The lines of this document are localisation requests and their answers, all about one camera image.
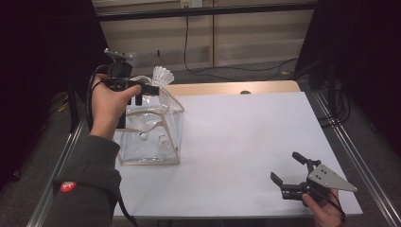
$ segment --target white table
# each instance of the white table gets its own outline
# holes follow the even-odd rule
[[[127,210],[137,218],[310,216],[300,201],[282,200],[270,180],[273,171],[284,183],[305,181],[306,166],[292,151],[319,159],[344,177],[304,93],[177,98],[185,107],[181,163],[116,162]],[[353,193],[341,191],[340,201],[346,214],[362,214]],[[114,214],[122,216],[118,206]]]

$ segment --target wall outlet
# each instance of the wall outlet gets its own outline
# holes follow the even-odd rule
[[[192,0],[191,8],[202,8],[203,7],[203,0]]]
[[[191,0],[181,0],[181,8],[191,8]]]

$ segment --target white feather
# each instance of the white feather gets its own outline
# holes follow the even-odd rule
[[[174,80],[174,75],[162,66],[156,66],[153,69],[152,86],[164,88]]]

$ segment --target hand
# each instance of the hand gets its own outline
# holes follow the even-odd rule
[[[108,78],[104,74],[97,74],[94,85]],[[114,92],[104,83],[98,84],[92,95],[94,125],[90,134],[112,140],[119,117],[126,111],[129,100],[140,94],[141,90],[141,86],[135,85],[125,91]]]
[[[331,190],[333,194],[329,194],[328,199],[338,205],[334,196],[339,197],[339,190]],[[308,194],[303,194],[304,203],[312,210],[316,227],[337,227],[341,226],[341,213],[334,206],[326,201],[317,204]]]

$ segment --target transparent container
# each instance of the transparent container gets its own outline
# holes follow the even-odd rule
[[[178,164],[183,110],[181,103],[164,88],[158,96],[143,96],[142,106],[135,106],[133,100],[126,110],[126,128],[117,129],[114,134],[114,141],[120,145],[120,164]]]

